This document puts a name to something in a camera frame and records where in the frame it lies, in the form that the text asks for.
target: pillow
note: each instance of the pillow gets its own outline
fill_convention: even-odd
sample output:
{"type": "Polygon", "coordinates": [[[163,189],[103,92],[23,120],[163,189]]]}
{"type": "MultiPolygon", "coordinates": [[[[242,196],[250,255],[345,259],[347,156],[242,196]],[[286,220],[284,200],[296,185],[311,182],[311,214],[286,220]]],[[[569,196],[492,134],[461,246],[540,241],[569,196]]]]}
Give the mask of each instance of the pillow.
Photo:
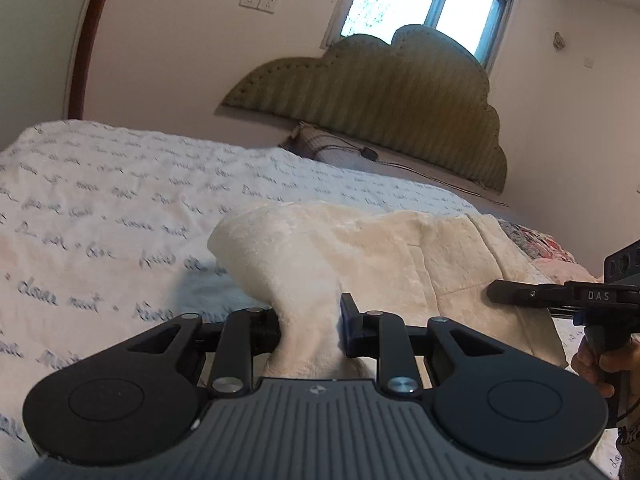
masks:
{"type": "Polygon", "coordinates": [[[502,218],[498,218],[498,223],[511,241],[521,248],[532,260],[546,258],[547,260],[561,260],[563,262],[577,264],[574,256],[569,251],[565,251],[551,235],[524,227],[523,225],[507,222],[502,218]]]}

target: sleeve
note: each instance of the sleeve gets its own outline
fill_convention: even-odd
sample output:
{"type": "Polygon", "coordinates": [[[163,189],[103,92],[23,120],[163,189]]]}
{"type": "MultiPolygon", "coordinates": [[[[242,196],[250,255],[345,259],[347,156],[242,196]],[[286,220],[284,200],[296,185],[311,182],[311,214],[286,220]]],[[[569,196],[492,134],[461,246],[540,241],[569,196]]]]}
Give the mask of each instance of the sleeve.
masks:
{"type": "Polygon", "coordinates": [[[618,430],[616,447],[622,457],[620,480],[636,480],[640,478],[640,424],[628,430],[618,430]]]}

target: white fluffy blanket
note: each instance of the white fluffy blanket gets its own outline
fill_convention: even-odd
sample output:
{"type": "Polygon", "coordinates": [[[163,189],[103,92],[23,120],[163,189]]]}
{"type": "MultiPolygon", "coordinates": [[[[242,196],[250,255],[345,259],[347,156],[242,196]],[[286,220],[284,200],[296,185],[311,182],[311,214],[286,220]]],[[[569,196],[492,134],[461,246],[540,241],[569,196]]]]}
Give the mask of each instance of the white fluffy blanket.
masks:
{"type": "Polygon", "coordinates": [[[492,216],[265,204],[225,216],[208,247],[247,294],[277,310],[282,338],[267,375],[347,378],[375,370],[340,350],[342,292],[350,292],[361,311],[393,312],[418,326],[447,316],[566,365],[547,311],[486,298],[486,286],[496,279],[546,281],[492,216]]]}

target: headboard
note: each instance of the headboard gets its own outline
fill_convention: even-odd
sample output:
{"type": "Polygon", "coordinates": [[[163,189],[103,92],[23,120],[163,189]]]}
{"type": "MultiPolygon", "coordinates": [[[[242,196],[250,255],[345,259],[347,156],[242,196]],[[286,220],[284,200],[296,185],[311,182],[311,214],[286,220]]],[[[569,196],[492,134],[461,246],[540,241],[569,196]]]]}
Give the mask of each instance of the headboard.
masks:
{"type": "Polygon", "coordinates": [[[501,192],[507,160],[488,93],[486,72],[466,49],[433,28],[407,25],[391,45],[357,34],[319,59],[271,61],[223,104],[317,124],[501,192]]]}

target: wall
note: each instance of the wall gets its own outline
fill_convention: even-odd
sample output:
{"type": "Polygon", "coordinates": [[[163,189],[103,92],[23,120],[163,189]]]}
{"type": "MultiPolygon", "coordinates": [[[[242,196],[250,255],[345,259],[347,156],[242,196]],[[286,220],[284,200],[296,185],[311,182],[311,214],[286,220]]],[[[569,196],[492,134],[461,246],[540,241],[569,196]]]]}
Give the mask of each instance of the wall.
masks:
{"type": "Polygon", "coordinates": [[[84,118],[191,137],[216,131],[216,140],[245,146],[279,142],[285,130],[213,112],[256,66],[320,56],[336,0],[280,0],[275,14],[238,1],[107,0],[84,118]]]}
{"type": "Polygon", "coordinates": [[[565,13],[567,48],[505,196],[599,276],[640,238],[640,14],[597,0],[565,13]]]}
{"type": "Polygon", "coordinates": [[[566,0],[516,0],[490,72],[489,102],[500,114],[500,145],[508,161],[507,186],[535,136],[543,96],[554,77],[558,53],[553,37],[561,30],[566,0]]]}
{"type": "Polygon", "coordinates": [[[0,150],[65,116],[65,91],[86,0],[0,0],[0,150]]]}

